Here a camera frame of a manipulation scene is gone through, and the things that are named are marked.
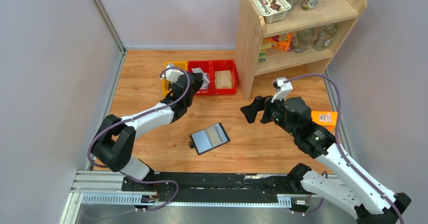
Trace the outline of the white striped credit card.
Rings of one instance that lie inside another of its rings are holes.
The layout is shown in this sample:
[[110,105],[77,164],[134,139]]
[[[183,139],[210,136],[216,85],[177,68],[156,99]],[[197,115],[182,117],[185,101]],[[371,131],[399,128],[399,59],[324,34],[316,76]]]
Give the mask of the white striped credit card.
[[202,68],[191,68],[193,73],[201,73],[202,74],[202,87],[201,90],[208,90],[210,79],[208,77],[208,73],[206,73]]

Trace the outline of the black leather card holder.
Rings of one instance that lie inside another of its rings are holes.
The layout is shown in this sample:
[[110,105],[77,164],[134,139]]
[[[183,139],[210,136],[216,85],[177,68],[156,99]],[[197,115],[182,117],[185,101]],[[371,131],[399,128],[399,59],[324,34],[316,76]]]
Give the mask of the black leather card holder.
[[223,124],[217,123],[191,134],[189,147],[195,149],[196,153],[201,155],[228,142],[230,142],[230,137]]

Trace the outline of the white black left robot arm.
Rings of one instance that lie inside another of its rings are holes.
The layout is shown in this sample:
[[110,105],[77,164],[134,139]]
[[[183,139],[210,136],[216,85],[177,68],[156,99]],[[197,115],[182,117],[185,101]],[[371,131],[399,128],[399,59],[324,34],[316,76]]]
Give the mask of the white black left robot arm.
[[149,174],[150,167],[132,155],[135,140],[180,119],[192,105],[193,96],[207,81],[202,71],[187,72],[178,67],[164,70],[161,77],[172,84],[164,99],[134,115],[121,118],[108,115],[88,149],[88,157],[94,156],[101,161],[100,167],[134,178],[135,185],[142,191],[153,187],[154,177]]

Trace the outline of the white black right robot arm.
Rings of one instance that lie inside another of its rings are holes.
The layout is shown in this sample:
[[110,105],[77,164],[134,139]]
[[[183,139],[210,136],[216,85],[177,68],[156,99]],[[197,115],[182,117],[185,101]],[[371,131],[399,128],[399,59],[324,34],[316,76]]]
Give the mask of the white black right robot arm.
[[395,193],[376,181],[345,149],[335,136],[315,123],[311,109],[301,97],[274,100],[257,96],[241,107],[248,123],[254,123],[262,112],[261,123],[273,122],[294,138],[303,153],[332,170],[344,186],[323,178],[310,167],[299,163],[289,172],[288,186],[294,193],[314,193],[342,208],[358,223],[395,223],[411,203],[405,193]]

